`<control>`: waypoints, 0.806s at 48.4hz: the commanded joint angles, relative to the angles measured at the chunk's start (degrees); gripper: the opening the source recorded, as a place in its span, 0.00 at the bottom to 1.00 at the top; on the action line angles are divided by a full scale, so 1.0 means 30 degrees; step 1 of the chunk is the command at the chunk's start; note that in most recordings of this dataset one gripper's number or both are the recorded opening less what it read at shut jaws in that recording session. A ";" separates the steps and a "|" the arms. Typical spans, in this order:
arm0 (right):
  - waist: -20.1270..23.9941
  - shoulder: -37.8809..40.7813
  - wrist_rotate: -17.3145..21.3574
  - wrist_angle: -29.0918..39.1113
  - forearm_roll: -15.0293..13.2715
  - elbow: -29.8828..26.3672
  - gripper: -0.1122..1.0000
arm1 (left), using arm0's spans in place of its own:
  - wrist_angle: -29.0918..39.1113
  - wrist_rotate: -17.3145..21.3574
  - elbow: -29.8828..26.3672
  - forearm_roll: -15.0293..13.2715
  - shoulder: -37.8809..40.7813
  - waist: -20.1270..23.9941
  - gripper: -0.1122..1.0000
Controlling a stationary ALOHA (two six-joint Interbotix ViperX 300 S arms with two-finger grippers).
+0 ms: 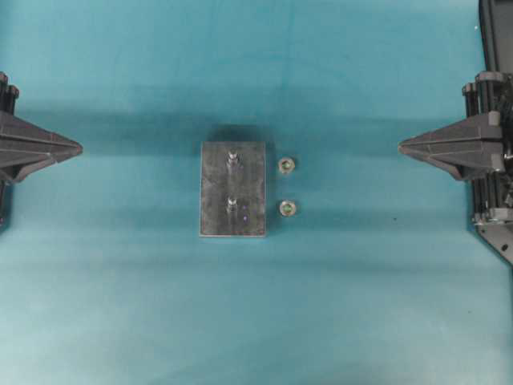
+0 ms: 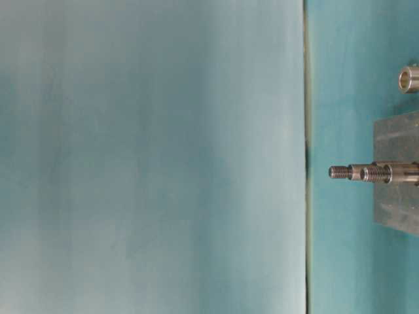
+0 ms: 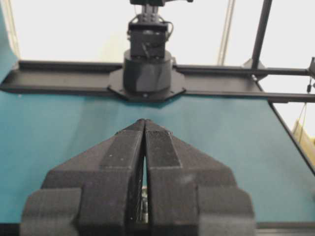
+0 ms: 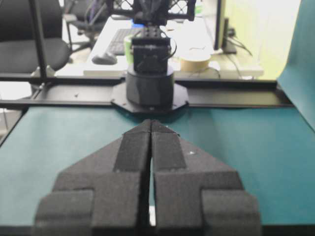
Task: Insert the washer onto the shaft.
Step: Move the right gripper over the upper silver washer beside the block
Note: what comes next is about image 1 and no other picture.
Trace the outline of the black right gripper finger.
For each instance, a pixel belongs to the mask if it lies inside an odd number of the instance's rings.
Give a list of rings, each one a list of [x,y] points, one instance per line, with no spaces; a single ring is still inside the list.
[[[433,153],[424,149],[399,147],[399,152],[448,172],[455,180],[475,180],[501,171],[501,158],[486,152]]]
[[[449,144],[470,141],[501,140],[501,114],[490,111],[470,116],[464,120],[449,124],[419,136],[403,140],[400,150],[412,148],[415,145]]]

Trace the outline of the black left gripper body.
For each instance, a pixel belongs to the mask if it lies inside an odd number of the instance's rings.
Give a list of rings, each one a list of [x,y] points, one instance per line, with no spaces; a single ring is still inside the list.
[[[1,111],[14,114],[16,100],[19,97],[19,89],[16,86],[9,84],[8,76],[1,72]],[[5,221],[4,203],[6,199],[6,186],[7,182],[1,178],[1,225]]]

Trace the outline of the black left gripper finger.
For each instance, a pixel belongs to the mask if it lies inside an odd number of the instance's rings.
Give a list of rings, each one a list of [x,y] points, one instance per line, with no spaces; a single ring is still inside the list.
[[[1,180],[22,182],[31,173],[81,155],[79,144],[44,144],[17,140],[1,141]]]
[[[19,119],[7,112],[1,112],[1,137],[36,144],[52,144],[69,148],[81,148],[78,142],[55,132],[49,132],[28,121]]]

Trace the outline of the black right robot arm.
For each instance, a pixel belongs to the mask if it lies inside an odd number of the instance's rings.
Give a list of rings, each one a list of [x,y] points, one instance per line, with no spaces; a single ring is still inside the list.
[[[486,68],[462,88],[466,117],[398,145],[470,184],[477,234],[512,262],[512,3],[479,2]]]

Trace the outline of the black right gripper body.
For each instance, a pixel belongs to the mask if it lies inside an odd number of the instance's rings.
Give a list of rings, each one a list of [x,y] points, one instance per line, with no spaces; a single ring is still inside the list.
[[[462,89],[467,116],[496,111],[503,129],[503,171],[490,172],[471,182],[473,222],[512,222],[512,75],[482,71]]]

